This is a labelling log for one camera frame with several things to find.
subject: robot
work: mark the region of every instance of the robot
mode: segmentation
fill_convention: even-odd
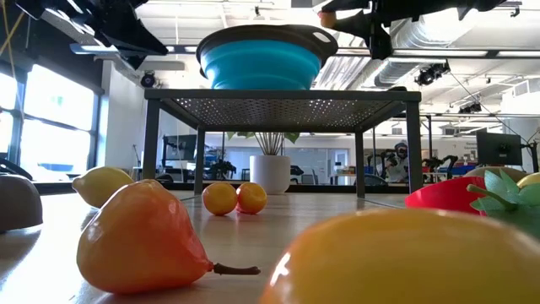
[[[167,48],[135,13],[148,0],[17,0],[34,19],[46,10],[61,16],[81,33],[91,34],[103,46],[114,46],[120,57],[137,69],[148,55],[166,55]]]
[[[323,27],[364,39],[371,51],[371,57],[383,60],[392,54],[393,49],[391,38],[382,25],[389,27],[392,21],[408,18],[418,21],[421,15],[448,8],[456,8],[459,19],[463,20],[472,9],[487,12],[505,2],[506,0],[333,0],[322,7],[319,17]],[[364,14],[362,10],[352,17],[336,19],[336,11],[358,8],[371,8],[371,13]]]

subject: metal mesh shelf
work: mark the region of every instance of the metal mesh shelf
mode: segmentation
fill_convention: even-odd
[[[409,188],[422,187],[418,92],[146,90],[144,178],[155,177],[159,110],[197,130],[195,194],[203,191],[205,133],[209,131],[354,133],[356,166],[364,167],[362,133],[406,111]],[[364,171],[356,171],[359,198],[365,195]]]
[[[353,133],[420,102],[417,92],[147,90],[164,110],[206,131]]]

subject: blue collapsible bowl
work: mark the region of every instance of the blue collapsible bowl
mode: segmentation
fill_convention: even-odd
[[[309,25],[243,25],[206,37],[197,48],[213,89],[308,90],[338,43]]]

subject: strawberry leaves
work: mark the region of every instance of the strawberry leaves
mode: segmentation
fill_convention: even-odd
[[[467,187],[470,192],[486,195],[472,202],[471,207],[540,238],[540,184],[520,189],[502,170],[500,177],[486,171],[484,180],[487,190],[474,185]]]

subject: pear stem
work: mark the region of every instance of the pear stem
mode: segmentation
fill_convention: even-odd
[[[261,270],[254,266],[246,269],[238,269],[216,263],[213,265],[213,271],[216,274],[235,274],[235,275],[257,275],[261,273]]]
[[[489,196],[491,198],[496,199],[499,203],[501,203],[505,207],[506,212],[512,212],[512,211],[517,209],[516,204],[513,204],[513,203],[505,200],[504,198],[502,198],[498,194],[495,194],[495,193],[492,193],[492,192],[490,192],[488,190],[482,189],[481,187],[478,187],[478,186],[475,186],[475,185],[468,185],[467,186],[467,191],[472,192],[472,193],[483,194],[485,196]]]

